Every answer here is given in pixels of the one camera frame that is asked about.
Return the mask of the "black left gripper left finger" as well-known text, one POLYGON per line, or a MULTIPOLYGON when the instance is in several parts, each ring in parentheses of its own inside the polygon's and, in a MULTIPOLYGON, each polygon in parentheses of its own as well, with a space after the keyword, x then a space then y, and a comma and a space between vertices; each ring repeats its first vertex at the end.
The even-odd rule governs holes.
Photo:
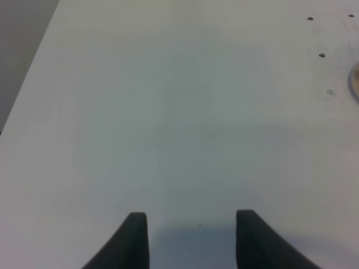
POLYGON ((132 212, 84 266, 87 269, 149 268, 148 222, 144 212, 132 212))

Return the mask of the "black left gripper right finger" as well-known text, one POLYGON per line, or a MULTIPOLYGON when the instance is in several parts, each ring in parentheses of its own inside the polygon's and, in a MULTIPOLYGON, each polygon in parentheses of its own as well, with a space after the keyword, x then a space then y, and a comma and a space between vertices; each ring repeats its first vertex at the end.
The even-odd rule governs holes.
POLYGON ((237 268, 318 268, 255 211, 236 212, 237 268))

